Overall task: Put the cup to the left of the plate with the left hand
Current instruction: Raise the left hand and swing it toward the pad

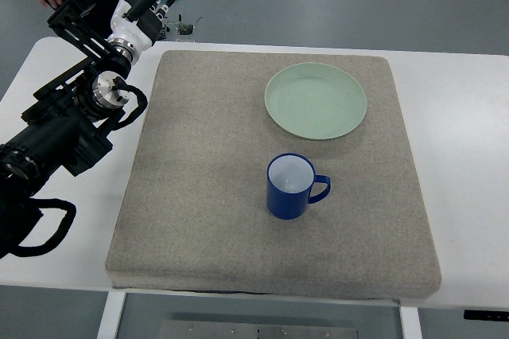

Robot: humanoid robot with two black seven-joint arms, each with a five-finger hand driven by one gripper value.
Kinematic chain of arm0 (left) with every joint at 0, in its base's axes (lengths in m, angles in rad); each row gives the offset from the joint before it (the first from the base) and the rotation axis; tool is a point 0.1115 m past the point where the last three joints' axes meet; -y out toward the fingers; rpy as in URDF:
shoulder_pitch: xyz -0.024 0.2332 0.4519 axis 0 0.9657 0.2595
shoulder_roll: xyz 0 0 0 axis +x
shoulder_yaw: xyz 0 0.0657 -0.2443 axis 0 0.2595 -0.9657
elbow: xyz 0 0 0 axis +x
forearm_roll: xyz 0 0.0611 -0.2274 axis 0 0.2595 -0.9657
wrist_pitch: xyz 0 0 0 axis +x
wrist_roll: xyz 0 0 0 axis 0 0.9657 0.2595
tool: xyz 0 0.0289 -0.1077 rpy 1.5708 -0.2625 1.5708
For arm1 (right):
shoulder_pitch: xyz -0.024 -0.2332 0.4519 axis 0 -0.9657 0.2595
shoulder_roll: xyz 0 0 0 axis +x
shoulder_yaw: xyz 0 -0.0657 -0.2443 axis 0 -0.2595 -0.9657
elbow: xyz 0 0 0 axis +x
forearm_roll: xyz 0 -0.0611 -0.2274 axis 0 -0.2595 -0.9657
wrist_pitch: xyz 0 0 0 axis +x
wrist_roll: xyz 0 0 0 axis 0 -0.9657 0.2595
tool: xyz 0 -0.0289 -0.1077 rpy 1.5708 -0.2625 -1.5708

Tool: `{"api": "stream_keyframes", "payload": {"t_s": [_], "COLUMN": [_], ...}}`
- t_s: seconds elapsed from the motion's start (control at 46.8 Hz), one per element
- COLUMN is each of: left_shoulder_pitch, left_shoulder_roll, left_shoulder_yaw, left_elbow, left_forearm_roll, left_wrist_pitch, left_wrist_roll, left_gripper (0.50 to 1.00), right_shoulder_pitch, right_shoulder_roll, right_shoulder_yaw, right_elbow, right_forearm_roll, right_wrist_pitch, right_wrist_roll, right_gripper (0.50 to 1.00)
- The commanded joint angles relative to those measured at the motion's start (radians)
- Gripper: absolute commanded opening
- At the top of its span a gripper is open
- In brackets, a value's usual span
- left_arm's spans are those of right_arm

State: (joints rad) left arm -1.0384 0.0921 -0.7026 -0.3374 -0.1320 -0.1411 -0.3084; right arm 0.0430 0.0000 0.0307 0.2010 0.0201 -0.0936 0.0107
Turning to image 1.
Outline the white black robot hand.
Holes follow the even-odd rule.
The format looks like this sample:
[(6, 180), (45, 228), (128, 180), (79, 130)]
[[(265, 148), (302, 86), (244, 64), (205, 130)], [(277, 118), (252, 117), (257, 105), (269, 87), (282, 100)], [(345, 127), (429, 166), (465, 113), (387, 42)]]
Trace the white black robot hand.
[(111, 18), (109, 42), (125, 41), (141, 53), (153, 46), (176, 0), (119, 0)]

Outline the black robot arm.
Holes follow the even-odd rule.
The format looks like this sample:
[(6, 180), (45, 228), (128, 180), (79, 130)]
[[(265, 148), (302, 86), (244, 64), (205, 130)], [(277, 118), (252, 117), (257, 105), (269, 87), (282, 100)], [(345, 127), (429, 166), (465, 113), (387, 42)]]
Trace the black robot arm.
[(107, 136), (135, 121), (148, 100), (126, 83), (131, 64), (83, 20), (95, 0), (65, 0), (48, 19), (51, 29), (85, 54), (34, 93), (21, 115), (26, 128), (1, 146), (1, 255), (34, 257), (65, 238), (76, 207), (56, 198), (37, 199), (64, 167), (77, 176), (112, 149)]

